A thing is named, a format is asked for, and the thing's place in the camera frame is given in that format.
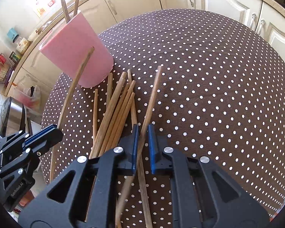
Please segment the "pink plastic cup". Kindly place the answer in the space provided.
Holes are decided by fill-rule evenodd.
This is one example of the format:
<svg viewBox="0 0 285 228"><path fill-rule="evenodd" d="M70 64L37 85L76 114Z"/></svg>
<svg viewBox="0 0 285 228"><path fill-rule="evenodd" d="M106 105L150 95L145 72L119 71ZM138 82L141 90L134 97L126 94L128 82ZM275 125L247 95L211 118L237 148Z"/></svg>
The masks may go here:
<svg viewBox="0 0 285 228"><path fill-rule="evenodd" d="M114 60L81 12L67 24L54 27L43 38L39 50L63 73L74 78L92 47L95 50L83 70L79 85L93 88L109 75Z"/></svg>

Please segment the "cream lower kitchen cabinets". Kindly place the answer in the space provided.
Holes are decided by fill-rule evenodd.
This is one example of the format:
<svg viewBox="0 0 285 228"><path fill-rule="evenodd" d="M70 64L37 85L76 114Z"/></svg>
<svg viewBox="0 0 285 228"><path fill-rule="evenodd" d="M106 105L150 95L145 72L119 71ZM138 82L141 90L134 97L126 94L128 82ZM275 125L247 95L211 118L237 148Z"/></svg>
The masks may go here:
<svg viewBox="0 0 285 228"><path fill-rule="evenodd" d="M275 0L80 0L79 10L96 33L159 9L194 8L241 22L269 42L285 61L285 8Z"/></svg>

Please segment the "wooden chopstick on table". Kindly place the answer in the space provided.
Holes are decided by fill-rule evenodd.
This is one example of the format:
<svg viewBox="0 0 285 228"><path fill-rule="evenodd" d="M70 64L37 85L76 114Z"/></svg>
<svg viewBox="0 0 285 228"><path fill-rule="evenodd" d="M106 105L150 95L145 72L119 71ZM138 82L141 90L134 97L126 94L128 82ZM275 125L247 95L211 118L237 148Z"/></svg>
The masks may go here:
<svg viewBox="0 0 285 228"><path fill-rule="evenodd" d="M113 116L113 112L114 112L116 104L117 104L117 101L119 99L123 85L126 82L126 75L127 75L126 72L123 72L121 74L121 77L117 83L115 91L113 92L111 100L108 103L106 113L104 115L104 118L103 118L102 123L101 123L100 128L99 128L99 131L97 133L95 144L92 147L91 153L89 155L89 159L96 158L98 156L98 153L100 152L102 142L104 141L107 129L109 127L111 118Z"/></svg>
<svg viewBox="0 0 285 228"><path fill-rule="evenodd" d="M106 132L106 136L103 142L104 151L107 151L111 148L114 137L117 133L118 126L122 119L122 116L126 110L127 103L129 102L130 96L133 92L133 88L135 86L135 81L132 81L130 84L127 83L126 87L120 97L120 100L117 104L117 107L113 113L113 117L109 124L108 130Z"/></svg>
<svg viewBox="0 0 285 228"><path fill-rule="evenodd" d="M109 73L107 80L106 107L108 108L113 91L113 73Z"/></svg>
<svg viewBox="0 0 285 228"><path fill-rule="evenodd" d="M128 81L132 82L132 73L130 69L127 70L127 77L128 77ZM135 108L135 101L133 101L132 106L131 106L131 121L132 121L132 126L134 124L138 124L136 108ZM138 175L138 181L139 181L139 187L140 187L140 195L142 199L142 207L143 207L143 215L145 218L145 224L146 224L146 227L153 227L142 157L138 156L137 159L138 159L137 175Z"/></svg>
<svg viewBox="0 0 285 228"><path fill-rule="evenodd" d="M98 156L100 157L106 150L109 150L111 148L112 141L114 139L115 133L117 131L117 127L119 125L119 120L122 117L123 110L125 109L128 98L127 98L127 93L128 89L130 87L130 84L127 83L124 87L124 90L122 92L122 95L118 99L118 103L115 106L115 110L113 113L113 116L111 117L110 123L108 124L108 128L106 130L106 134L104 137L104 140L102 142L100 151L98 153Z"/></svg>
<svg viewBox="0 0 285 228"><path fill-rule="evenodd" d="M115 137L113 139L113 142L111 144L111 148L114 148L118 145L118 142L120 140L120 137L121 137L121 134L122 134L122 131L124 128L124 124L126 123L127 116L129 114L129 111L130 111L131 106L132 106L132 102L134 100L134 96L135 96L135 93L132 92L131 96L129 98L129 101L127 103L126 109L125 109L124 113L122 114L120 123L119 123L118 128L117 128L117 132L116 132Z"/></svg>
<svg viewBox="0 0 285 228"><path fill-rule="evenodd" d="M92 121L92 130L93 130L93 145L96 142L97 136L97 114L98 114L98 89L95 89L94 102L93 102L93 121Z"/></svg>

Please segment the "stainless rice cooker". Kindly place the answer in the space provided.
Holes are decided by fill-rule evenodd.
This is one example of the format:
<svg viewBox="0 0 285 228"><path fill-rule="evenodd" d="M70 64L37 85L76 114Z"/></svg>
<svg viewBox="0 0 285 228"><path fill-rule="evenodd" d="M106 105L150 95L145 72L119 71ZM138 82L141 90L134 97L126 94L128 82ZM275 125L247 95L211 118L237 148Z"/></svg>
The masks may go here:
<svg viewBox="0 0 285 228"><path fill-rule="evenodd" d="M0 110L0 139L20 130L25 131L26 110L23 103L8 97Z"/></svg>

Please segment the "brown polka dot tablecloth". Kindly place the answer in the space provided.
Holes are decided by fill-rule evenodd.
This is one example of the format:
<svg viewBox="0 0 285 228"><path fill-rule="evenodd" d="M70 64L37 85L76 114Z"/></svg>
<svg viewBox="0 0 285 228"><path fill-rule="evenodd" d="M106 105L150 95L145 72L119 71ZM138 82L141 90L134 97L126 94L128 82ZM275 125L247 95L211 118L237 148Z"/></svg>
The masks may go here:
<svg viewBox="0 0 285 228"><path fill-rule="evenodd" d="M207 156L276 220L285 201L285 47L245 25L192 9L145 13L102 31L114 83L128 70L143 124L151 121L187 157Z"/></svg>

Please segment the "jar with yellow label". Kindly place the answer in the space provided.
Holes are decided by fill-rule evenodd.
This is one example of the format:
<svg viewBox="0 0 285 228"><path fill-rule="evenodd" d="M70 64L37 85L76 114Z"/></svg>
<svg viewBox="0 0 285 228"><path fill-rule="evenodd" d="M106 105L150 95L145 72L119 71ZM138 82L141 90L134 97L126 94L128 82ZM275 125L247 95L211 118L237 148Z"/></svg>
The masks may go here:
<svg viewBox="0 0 285 228"><path fill-rule="evenodd" d="M17 47L16 47L17 52L23 55L28 49L28 47L30 46L31 42L27 40L26 38L19 37L16 40L16 44L17 44Z"/></svg>

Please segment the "teal box on counter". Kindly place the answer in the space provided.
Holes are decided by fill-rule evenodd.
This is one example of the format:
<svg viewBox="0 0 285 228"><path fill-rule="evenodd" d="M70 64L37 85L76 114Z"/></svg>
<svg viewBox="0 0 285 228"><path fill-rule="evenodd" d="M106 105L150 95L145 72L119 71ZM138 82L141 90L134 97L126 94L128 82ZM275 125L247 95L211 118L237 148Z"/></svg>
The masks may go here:
<svg viewBox="0 0 285 228"><path fill-rule="evenodd" d="M14 28L11 28L8 31L7 36L14 43L17 40L19 34L16 32L16 30Z"/></svg>

